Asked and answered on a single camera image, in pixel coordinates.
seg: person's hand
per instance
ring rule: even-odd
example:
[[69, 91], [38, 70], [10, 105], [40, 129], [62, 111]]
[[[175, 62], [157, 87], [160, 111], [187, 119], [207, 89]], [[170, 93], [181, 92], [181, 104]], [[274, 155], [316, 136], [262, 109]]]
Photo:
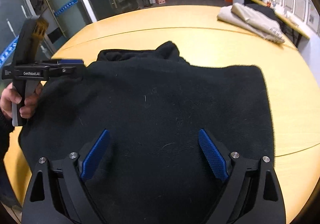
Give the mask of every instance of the person's hand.
[[[36, 87], [36, 91], [24, 101], [24, 106], [20, 108], [20, 114], [22, 118], [30, 118], [35, 113], [36, 107], [38, 105], [39, 96], [42, 91], [42, 84]], [[12, 102], [19, 104], [22, 98], [19, 93], [12, 88], [12, 83], [10, 83], [1, 94], [0, 98], [0, 108], [6, 119], [12, 119]]]

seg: black sleeve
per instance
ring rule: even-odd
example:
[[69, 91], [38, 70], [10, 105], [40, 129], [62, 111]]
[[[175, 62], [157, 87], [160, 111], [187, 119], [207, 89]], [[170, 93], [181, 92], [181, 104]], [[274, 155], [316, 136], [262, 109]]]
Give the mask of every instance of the black sleeve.
[[9, 149], [9, 134], [14, 130], [12, 121], [7, 120], [0, 109], [0, 161]]

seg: metal screw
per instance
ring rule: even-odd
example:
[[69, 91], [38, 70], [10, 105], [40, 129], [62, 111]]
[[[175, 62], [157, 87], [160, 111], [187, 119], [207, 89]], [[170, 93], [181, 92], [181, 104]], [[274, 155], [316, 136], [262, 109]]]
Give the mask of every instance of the metal screw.
[[265, 161], [266, 163], [270, 162], [270, 158], [267, 156], [262, 157], [262, 160]]
[[45, 157], [41, 157], [41, 158], [39, 159], [39, 163], [44, 163], [46, 160], [47, 160], [47, 159], [46, 159]]
[[237, 159], [237, 158], [239, 158], [240, 155], [239, 155], [237, 152], [232, 152], [232, 153], [231, 153], [231, 156], [232, 156], [233, 158]]
[[76, 152], [72, 152], [71, 154], [69, 154], [69, 158], [70, 159], [74, 159], [78, 156], [78, 154]]

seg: round table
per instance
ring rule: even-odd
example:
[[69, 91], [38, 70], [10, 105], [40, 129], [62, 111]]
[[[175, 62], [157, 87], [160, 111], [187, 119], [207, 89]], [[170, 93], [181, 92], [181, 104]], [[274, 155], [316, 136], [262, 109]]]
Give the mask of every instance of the round table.
[[[95, 61], [103, 49], [155, 49], [173, 41], [190, 64], [203, 67], [256, 65], [263, 72], [274, 127], [275, 170], [290, 223], [310, 197], [320, 176], [320, 89], [302, 56], [285, 37], [277, 45], [217, 21], [219, 7], [165, 6], [124, 13], [87, 25], [54, 55]], [[22, 203], [31, 176], [10, 135], [4, 162]]]

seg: cardboard box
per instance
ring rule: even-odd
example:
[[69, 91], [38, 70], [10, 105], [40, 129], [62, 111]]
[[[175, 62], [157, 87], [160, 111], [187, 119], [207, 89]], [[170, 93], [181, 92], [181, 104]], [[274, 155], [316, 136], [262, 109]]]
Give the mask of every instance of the cardboard box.
[[165, 0], [157, 0], [158, 4], [165, 4]]

